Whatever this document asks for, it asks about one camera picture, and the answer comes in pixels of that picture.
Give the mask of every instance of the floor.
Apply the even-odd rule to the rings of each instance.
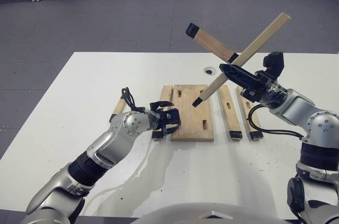
[[[339,0],[0,0],[0,158],[74,51],[205,52],[190,22],[242,51],[280,12],[261,51],[339,51]]]

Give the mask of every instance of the wooden plank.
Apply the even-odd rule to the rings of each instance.
[[[291,17],[285,13],[281,13],[266,29],[238,56],[231,64],[244,65],[280,28],[282,28]],[[219,75],[194,101],[193,105],[198,106],[202,101],[207,100],[221,85],[227,81],[225,74]]]
[[[172,134],[171,141],[214,141],[209,101],[194,108],[195,97],[207,85],[174,85],[173,103],[179,110],[181,128]]]
[[[236,92],[237,92],[238,98],[240,100],[241,110],[242,110],[242,112],[245,116],[245,119],[246,119],[246,121],[244,123],[246,131],[249,132],[249,136],[251,137],[252,140],[262,139],[264,137],[262,132],[253,129],[252,126],[249,125],[248,120],[247,120],[248,113],[254,106],[253,103],[240,95],[240,93],[242,92],[242,88],[240,86],[237,87]],[[254,113],[252,115],[252,120],[256,125],[260,126],[258,116],[256,115],[256,113]]]
[[[121,114],[122,111],[124,110],[126,105],[126,102],[123,98],[120,98],[117,105],[115,106],[115,109],[113,110],[113,113],[111,114],[111,117],[109,119],[109,122],[112,121],[112,118],[117,115],[117,114]]]
[[[237,119],[228,86],[223,85],[218,92],[220,96],[222,114],[227,124],[229,134],[233,140],[241,140],[243,138],[243,134]]]
[[[123,98],[119,99],[117,106],[115,107],[113,114],[121,114],[126,106],[126,102]]]
[[[187,28],[186,34],[224,62],[231,63],[238,57],[232,49],[193,23]]]
[[[263,45],[265,45],[266,42],[272,36],[280,29],[282,28],[291,17],[287,15],[286,13],[280,13],[279,16],[273,20],[273,22],[265,28],[265,30],[259,34],[259,36],[251,43],[249,46],[242,52],[241,56],[239,56],[235,61],[234,64],[238,66],[242,66],[244,63],[246,63],[250,57],[252,57],[253,54],[257,53],[259,49]]]
[[[172,101],[172,94],[173,94],[173,86],[172,85],[164,85],[163,91],[161,92],[161,101]]]

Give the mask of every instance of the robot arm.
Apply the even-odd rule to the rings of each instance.
[[[252,75],[238,66],[220,65],[226,76],[243,88],[243,97],[261,103],[275,116],[306,132],[301,138],[297,176],[288,184],[292,212],[306,223],[339,221],[339,114],[319,109],[305,96],[278,84],[284,68],[281,52],[265,57],[264,67],[266,71]]]
[[[90,190],[109,169],[124,159],[135,139],[144,131],[159,137],[175,131],[166,129],[167,124],[180,124],[177,109],[163,111],[159,106],[173,105],[169,102],[151,103],[151,110],[137,108],[115,115],[109,129],[98,137],[85,152],[68,163],[34,196],[29,203],[27,217],[21,224],[74,223],[80,214]]]

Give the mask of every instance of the black rubber cap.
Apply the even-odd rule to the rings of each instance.
[[[229,135],[231,138],[243,138],[243,134],[241,131],[230,130]]]
[[[231,64],[239,55],[237,53],[234,53],[231,58],[228,59],[228,63]]]
[[[199,97],[193,102],[193,107],[197,107],[200,103],[202,102],[202,99],[200,99]]]
[[[92,161],[86,152],[83,152],[68,166],[71,177],[86,186],[94,185],[107,171],[108,169]]]
[[[186,34],[188,36],[190,36],[192,39],[194,39],[195,35],[197,34],[197,32],[199,31],[199,27],[196,26],[195,24],[193,23],[190,23],[189,27],[187,28],[186,30]]]
[[[261,131],[251,131],[249,133],[252,140],[258,140],[262,139],[264,137],[263,133]]]

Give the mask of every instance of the wooden stick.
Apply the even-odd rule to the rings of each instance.
[[[173,95],[173,86],[172,85],[164,85],[163,91],[161,92],[160,101],[172,101]]]
[[[114,111],[113,111],[113,113],[112,113],[110,119],[109,119],[109,122],[112,121],[112,118],[113,118],[115,115],[121,114],[121,113],[122,113],[122,111],[123,111],[124,108],[125,108],[125,105],[126,105],[125,100],[124,100],[123,98],[120,98],[119,101],[118,101],[118,103],[117,103],[117,105],[115,106],[115,109],[114,109]]]
[[[244,97],[242,97],[240,95],[240,93],[242,92],[242,88],[240,86],[237,87],[237,96],[240,100],[240,107],[241,107],[241,110],[245,116],[245,129],[246,131],[248,131],[249,133],[249,136],[252,140],[259,140],[259,139],[262,139],[264,136],[263,136],[263,133],[261,131],[257,131],[256,129],[254,129],[251,125],[249,125],[249,122],[247,120],[248,118],[248,113],[249,111],[253,108],[253,103],[247,99],[245,99]],[[252,120],[253,122],[260,126],[259,125],[259,120],[258,120],[258,116],[256,115],[256,113],[253,113],[252,115]]]
[[[235,58],[239,56],[218,39],[214,38],[208,32],[204,31],[193,23],[191,23],[187,28],[186,34],[194,39],[197,43],[202,45],[204,48],[210,50],[224,62],[230,64],[232,61],[235,60]]]
[[[231,64],[242,66],[246,63],[280,28],[282,28],[291,17],[281,13],[267,28],[238,56]],[[198,106],[202,101],[207,100],[221,85],[227,81],[224,73],[218,76],[212,84],[193,102]]]
[[[229,134],[233,140],[241,140],[243,138],[243,134],[235,113],[228,86],[222,85],[218,92],[220,96],[220,105],[223,111],[222,114],[225,118]]]

